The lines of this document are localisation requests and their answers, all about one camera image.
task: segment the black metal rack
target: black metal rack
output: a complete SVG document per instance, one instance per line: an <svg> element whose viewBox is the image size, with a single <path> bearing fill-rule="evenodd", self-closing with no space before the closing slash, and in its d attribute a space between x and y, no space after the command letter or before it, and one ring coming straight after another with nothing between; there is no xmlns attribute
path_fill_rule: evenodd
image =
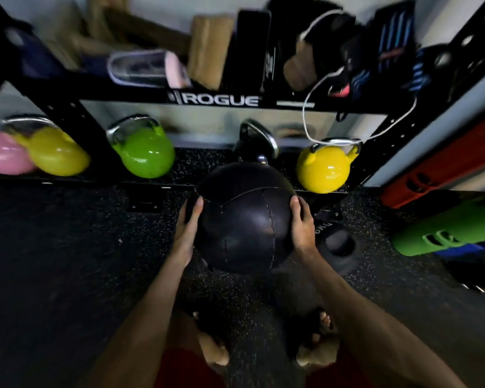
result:
<svg viewBox="0 0 485 388"><path fill-rule="evenodd" d="M464 39L471 35L474 36L471 43L463 45ZM347 183L338 192L346 193L361 185L399 149L409 143L485 76L485 3L449 45L440 46L437 50L439 54L449 54L452 58L451 64L441 70L435 70L432 75L432 83L420 92L417 107L412 114L385 135L367 142L362 154L352 164ZM187 156L192 155L193 151L177 149L176 163L169 175L155 180L145 180L129 174L122 166L118 155L108 144L104 130L84 108L80 100L285 110L301 110L303 104L300 94L292 95L290 92L277 96L275 94L249 93L250 95L246 95L246 93L213 92L198 88L165 90L127 87L116 85L107 78L90 77L79 73L71 73L65 78L57 79L33 79L14 75L8 77L8 80L92 156L91 168L75 177L62 179L62 177L53 177L44 173L14 177L0 176L1 180L18 182L63 182L74 185L78 185L80 182L82 184L106 182L164 188L173 186L189 188L198 181L196 176L208 170L208 166L196 169L193 161L187 160ZM378 129L379 132L403 115L413 104L412 101L413 97L408 94L394 96L388 101L381 98L367 98L366 101L361 102L325 97L324 100L315 98L306 107L306 110L387 114L388 117ZM289 154L283 156L282 159L281 170L301 190L294 171L296 156ZM227 163L226 161L225 158L216 163L223 164ZM180 172L183 176L175 177Z"/></svg>

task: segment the medicine ball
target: medicine ball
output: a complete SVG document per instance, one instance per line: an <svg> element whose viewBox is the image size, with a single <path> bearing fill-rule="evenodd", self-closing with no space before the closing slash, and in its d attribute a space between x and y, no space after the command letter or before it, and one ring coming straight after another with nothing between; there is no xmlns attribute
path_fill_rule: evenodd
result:
<svg viewBox="0 0 485 388"><path fill-rule="evenodd" d="M204 201L194 246L216 269L236 274L265 274L293 250L291 183L262 163L220 166L195 188L186 220L198 196Z"/></svg>
<svg viewBox="0 0 485 388"><path fill-rule="evenodd" d="M341 276L359 266L361 245L348 228L339 223L315 223L316 248L324 260Z"/></svg>

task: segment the hand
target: hand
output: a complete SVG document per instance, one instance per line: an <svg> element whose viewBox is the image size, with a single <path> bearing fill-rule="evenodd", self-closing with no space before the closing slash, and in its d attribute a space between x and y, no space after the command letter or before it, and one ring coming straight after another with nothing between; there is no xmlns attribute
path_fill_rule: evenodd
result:
<svg viewBox="0 0 485 388"><path fill-rule="evenodd" d="M298 196L291 198L291 211L293 212L293 224L291 233L295 252L299 257L309 254L316 250L316 240L314 239L314 219L311 215L309 205L304 199Z"/></svg>
<svg viewBox="0 0 485 388"><path fill-rule="evenodd" d="M198 230L198 219L203 210L203 198L199 197L194 204L192 215L188 223L185 223L185 210L187 201L181 207L178 215L178 222L176 223L176 232L174 233L174 243L169 256L174 256L178 259L183 259L185 267L188 266L192 259L192 247L194 245L194 237Z"/></svg>

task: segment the forearm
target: forearm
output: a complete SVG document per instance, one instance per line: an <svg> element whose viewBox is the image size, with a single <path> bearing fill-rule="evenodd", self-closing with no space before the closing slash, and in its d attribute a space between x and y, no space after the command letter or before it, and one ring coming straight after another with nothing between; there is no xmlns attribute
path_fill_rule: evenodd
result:
<svg viewBox="0 0 485 388"><path fill-rule="evenodd" d="M185 265L183 259L172 255L166 259L142 300L97 360L87 387L153 387Z"/></svg>
<svg viewBox="0 0 485 388"><path fill-rule="evenodd" d="M299 254L341 338L372 383L395 387L465 387L420 339L352 289L315 248Z"/></svg>

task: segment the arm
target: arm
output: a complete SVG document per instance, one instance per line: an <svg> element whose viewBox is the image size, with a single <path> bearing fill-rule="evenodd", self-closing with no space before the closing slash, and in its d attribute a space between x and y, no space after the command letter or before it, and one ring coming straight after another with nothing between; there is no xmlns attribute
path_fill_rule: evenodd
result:
<svg viewBox="0 0 485 388"><path fill-rule="evenodd" d="M171 253L142 300L99 356L85 387L152 388L160 366L174 299L183 270L192 258L192 244L203 209L199 198L185 225L181 208Z"/></svg>
<svg viewBox="0 0 485 388"><path fill-rule="evenodd" d="M429 347L391 315L357 293L317 251L309 205L294 196L293 243L334 318L341 338L375 386L464 388Z"/></svg>

